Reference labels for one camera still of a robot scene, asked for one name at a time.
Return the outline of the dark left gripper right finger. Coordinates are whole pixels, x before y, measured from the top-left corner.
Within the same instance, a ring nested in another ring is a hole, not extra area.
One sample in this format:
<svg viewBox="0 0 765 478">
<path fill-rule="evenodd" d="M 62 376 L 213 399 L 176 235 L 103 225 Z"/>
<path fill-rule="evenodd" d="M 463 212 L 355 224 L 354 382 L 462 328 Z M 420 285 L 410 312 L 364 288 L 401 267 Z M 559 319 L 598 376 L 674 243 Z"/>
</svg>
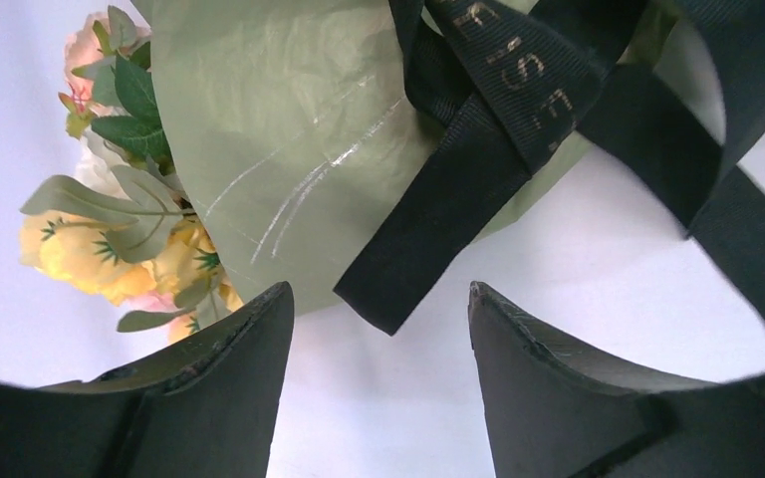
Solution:
<svg viewBox="0 0 765 478">
<path fill-rule="evenodd" d="M 499 477 L 765 477 L 765 373 L 714 383 L 616 357 L 470 287 Z"/>
</svg>

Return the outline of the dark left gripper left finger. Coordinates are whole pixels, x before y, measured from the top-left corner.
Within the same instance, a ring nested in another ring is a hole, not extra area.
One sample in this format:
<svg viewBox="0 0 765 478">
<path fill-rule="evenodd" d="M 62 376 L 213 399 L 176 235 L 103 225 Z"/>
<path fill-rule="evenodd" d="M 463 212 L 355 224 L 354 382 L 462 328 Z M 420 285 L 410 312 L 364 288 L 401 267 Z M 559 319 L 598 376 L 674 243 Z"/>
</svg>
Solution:
<svg viewBox="0 0 765 478">
<path fill-rule="evenodd" d="M 294 328 L 273 285 L 91 381 L 0 382 L 0 477 L 262 477 Z"/>
</svg>

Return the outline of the yellow fake flower bunch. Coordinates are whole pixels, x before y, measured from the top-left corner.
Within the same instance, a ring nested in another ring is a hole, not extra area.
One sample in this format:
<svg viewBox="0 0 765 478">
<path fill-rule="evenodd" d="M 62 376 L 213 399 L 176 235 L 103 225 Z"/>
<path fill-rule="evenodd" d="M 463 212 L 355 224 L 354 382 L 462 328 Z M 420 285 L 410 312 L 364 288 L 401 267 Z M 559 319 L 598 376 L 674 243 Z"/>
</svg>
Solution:
<svg viewBox="0 0 765 478">
<path fill-rule="evenodd" d="M 54 175 L 21 208 L 20 261 L 114 306 L 120 333 L 166 328 L 171 342 L 243 300 L 197 213 L 146 172 L 117 166 L 114 195 Z"/>
</svg>

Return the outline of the orange wrapping paper sheet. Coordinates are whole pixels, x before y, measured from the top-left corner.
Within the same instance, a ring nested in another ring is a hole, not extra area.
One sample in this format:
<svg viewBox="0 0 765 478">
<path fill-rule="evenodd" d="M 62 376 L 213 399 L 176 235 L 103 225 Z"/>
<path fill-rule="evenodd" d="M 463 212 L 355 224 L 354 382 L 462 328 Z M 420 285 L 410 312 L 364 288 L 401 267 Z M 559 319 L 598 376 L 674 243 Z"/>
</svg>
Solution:
<svg viewBox="0 0 765 478">
<path fill-rule="evenodd" d="M 402 319 L 588 149 L 672 1 L 139 1 L 178 178 L 239 296 Z"/>
</svg>

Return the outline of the peach white fake flower bunch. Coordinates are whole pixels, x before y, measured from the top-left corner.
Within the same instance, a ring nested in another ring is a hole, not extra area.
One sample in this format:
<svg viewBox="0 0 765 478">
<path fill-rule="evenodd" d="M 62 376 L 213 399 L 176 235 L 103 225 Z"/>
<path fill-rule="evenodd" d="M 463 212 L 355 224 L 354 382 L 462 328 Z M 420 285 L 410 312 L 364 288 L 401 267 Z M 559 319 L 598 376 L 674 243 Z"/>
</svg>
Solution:
<svg viewBox="0 0 765 478">
<path fill-rule="evenodd" d="M 82 148 L 75 178 L 91 189 L 125 199 L 112 168 L 117 165 L 149 169 L 171 190 L 172 197 L 186 197 L 174 166 L 166 159 L 145 161 L 134 152 L 114 145 L 96 134 L 91 122 L 98 118 L 125 116 L 115 88 L 116 58 L 132 60 L 149 68 L 150 29 L 137 25 L 128 13 L 110 5 L 91 13 L 83 27 L 73 33 L 64 47 L 64 78 L 69 90 L 59 93 L 67 109 L 66 132 Z"/>
</svg>

